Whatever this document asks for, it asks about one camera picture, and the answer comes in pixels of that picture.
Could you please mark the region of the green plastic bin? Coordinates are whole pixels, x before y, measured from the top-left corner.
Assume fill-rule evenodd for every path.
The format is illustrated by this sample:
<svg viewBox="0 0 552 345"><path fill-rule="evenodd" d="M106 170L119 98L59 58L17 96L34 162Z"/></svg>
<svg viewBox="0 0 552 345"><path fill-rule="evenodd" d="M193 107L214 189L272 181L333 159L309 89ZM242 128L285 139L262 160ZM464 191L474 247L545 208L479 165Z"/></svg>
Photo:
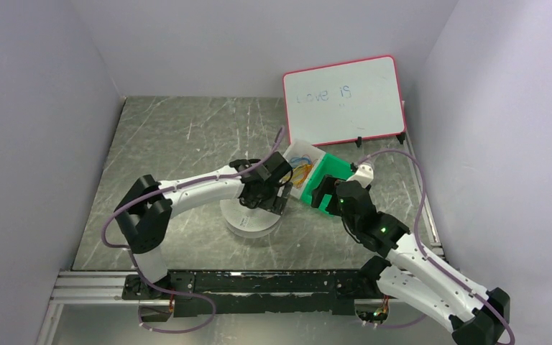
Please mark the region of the green plastic bin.
<svg viewBox="0 0 552 345"><path fill-rule="evenodd" d="M326 153L316 164L315 168L315 171L306 180L307 183L301 193L300 200L312 207L313 191L321 186L326 187L326 191L317 209L330 216L328 207L331 204L336 205L338 203L337 201L331 201L337 182L345 181L354 174L351 169L351 163Z"/></svg>

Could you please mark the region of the white filament spool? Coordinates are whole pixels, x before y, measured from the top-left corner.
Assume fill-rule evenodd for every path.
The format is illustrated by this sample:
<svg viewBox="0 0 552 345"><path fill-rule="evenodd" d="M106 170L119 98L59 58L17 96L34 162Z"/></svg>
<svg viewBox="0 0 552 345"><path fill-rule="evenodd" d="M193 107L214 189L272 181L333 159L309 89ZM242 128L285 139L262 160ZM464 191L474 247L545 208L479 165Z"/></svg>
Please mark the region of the white filament spool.
<svg viewBox="0 0 552 345"><path fill-rule="evenodd" d="M219 206L229 231L248 239L269 235L277 228L282 218L261 208L246 208L240 205L237 199L222 200Z"/></svg>

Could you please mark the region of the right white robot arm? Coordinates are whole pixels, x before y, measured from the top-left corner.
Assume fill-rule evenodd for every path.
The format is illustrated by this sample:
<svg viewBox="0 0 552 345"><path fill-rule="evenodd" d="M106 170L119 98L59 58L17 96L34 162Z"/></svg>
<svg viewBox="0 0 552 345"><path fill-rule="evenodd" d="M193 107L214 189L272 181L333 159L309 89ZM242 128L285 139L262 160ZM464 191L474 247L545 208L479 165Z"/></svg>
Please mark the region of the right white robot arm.
<svg viewBox="0 0 552 345"><path fill-rule="evenodd" d="M456 344L498 344L510 320L510 296L465 277L415 238L392 215L378 211L357 180L326 175L311 205L326 210L375 256L360 270L365 285L414 307L441 324Z"/></svg>

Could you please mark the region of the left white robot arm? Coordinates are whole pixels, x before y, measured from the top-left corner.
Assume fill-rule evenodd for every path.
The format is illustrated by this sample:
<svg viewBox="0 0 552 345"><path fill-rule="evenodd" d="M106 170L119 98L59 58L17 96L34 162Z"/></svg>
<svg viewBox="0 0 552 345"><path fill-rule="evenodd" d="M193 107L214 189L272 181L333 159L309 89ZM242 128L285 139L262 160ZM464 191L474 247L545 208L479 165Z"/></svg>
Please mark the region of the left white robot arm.
<svg viewBox="0 0 552 345"><path fill-rule="evenodd" d="M220 202L229 226L259 234L283 214L293 169L279 153L262 160L235 160L221 169L182 180L140 177L114 212L134 266L150 283L164 286L168 270L161 244L170 219L208 203Z"/></svg>

